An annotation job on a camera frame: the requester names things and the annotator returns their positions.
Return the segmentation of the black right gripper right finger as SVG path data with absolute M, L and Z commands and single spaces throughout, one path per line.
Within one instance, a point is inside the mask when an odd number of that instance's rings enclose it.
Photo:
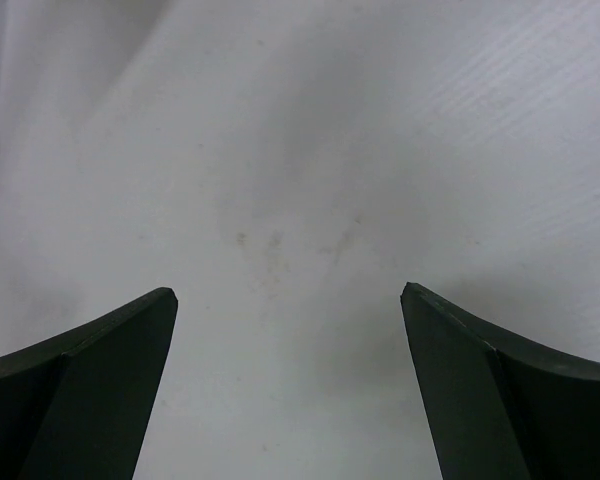
M 600 363 L 409 283 L 406 335 L 445 479 L 600 479 Z

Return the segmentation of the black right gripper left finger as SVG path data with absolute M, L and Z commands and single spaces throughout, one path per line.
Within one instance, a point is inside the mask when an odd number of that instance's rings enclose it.
M 157 288 L 0 357 L 0 479 L 130 479 L 176 321 Z

